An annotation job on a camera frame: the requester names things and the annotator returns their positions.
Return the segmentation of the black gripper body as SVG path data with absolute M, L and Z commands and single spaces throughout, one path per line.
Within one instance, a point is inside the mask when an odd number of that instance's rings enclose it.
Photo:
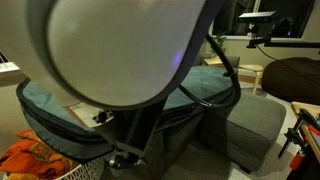
M 106 157 L 107 165 L 113 169 L 131 169 L 140 165 L 146 165 L 147 160 L 134 153 L 113 147 Z

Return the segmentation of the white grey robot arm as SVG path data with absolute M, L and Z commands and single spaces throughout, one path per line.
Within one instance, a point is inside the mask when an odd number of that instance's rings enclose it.
M 139 165 L 223 3 L 0 0 L 0 48 L 27 77 L 29 125 L 79 161 Z

